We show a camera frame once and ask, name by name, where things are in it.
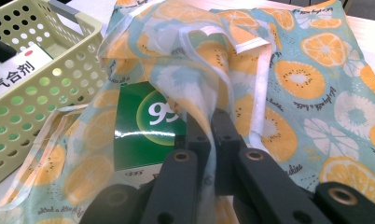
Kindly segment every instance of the beige plastic basket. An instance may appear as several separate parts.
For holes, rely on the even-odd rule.
[[[76,22],[76,32],[60,21]],[[33,43],[53,58],[0,96],[0,182],[24,161],[56,108],[88,103],[103,86],[96,51],[102,24],[54,0],[15,0],[0,7],[0,40],[17,51]]]

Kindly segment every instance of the eco bag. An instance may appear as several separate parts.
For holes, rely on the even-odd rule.
[[[261,136],[272,157],[309,191],[336,181],[375,203],[375,74],[341,2],[212,11],[256,21],[238,26],[275,47]]]
[[[363,59],[340,3],[329,1],[295,11],[213,10],[211,16],[174,1],[144,4],[146,7],[139,4],[117,2],[115,6],[99,50],[109,80],[77,119],[69,117],[52,147],[45,147],[46,142],[41,145],[49,152],[37,158],[37,170],[31,172],[28,163],[21,169],[23,174],[48,171],[51,175],[42,176],[56,177],[45,182],[42,179],[47,177],[26,175],[24,179],[32,184],[20,184],[16,191],[8,192],[0,203],[0,223],[78,223],[100,190],[116,183],[128,185],[112,166],[118,92],[120,84],[146,80],[170,102],[180,105],[172,106],[174,111],[181,111],[184,117],[184,108],[204,130],[209,130],[208,120],[216,107],[228,111],[245,142],[267,149],[298,185],[313,190],[319,181],[339,181],[375,202],[375,75]],[[173,10],[161,10],[167,5]],[[177,17],[167,14],[174,11],[184,13]],[[184,30],[185,23],[194,29]],[[161,38],[156,34],[160,31],[164,31],[162,39],[167,44],[160,41],[163,45],[158,45]],[[271,55],[263,39],[271,43]],[[174,46],[180,48],[166,50]],[[257,61],[257,66],[249,61]],[[315,76],[305,78],[309,74],[304,73],[304,64],[316,69],[309,70]],[[288,69],[289,73],[280,75]],[[221,76],[222,71],[228,71],[227,78]],[[266,79],[266,74],[269,79],[262,85],[258,78]],[[309,85],[318,76],[322,76],[325,87],[317,84],[310,88],[319,96],[292,91],[281,80],[289,77],[295,85]],[[257,105],[261,96],[257,91],[267,93],[266,107]],[[253,124],[262,124],[263,131]],[[65,157],[51,151],[63,151]],[[214,155],[212,150],[205,171],[207,183],[214,177]],[[60,161],[62,168],[54,169],[52,160]],[[203,185],[200,196],[201,223],[236,222],[229,201],[215,198],[213,185]]]
[[[215,198],[215,149],[209,120],[216,107],[233,114],[234,102],[240,102],[239,116],[250,121],[239,129],[247,141],[249,132],[255,133],[253,146],[264,149],[259,137],[271,45],[211,12],[180,2],[149,2],[132,8],[108,30],[99,48],[108,81],[73,124],[60,124],[62,132],[51,145],[40,148],[45,156],[36,154],[37,166],[30,168],[28,161],[23,165],[21,172],[30,174],[30,182],[16,188],[17,193],[12,188],[0,203],[0,222],[78,222],[100,190],[116,183],[129,185],[112,166],[116,108],[120,86],[142,81],[150,81],[180,117],[191,114],[212,143],[200,193],[199,223],[235,221],[229,215],[229,201]],[[168,14],[175,9],[189,13],[176,20]],[[52,178],[41,181],[43,176]]]
[[[260,136],[271,44],[211,12],[178,1],[148,2],[113,18],[122,19],[111,20],[99,49],[111,81],[121,85],[149,81],[180,117],[189,113],[198,121],[211,142],[198,221],[213,223],[216,161],[210,120],[217,107],[232,116],[237,105],[243,137],[265,149]]]

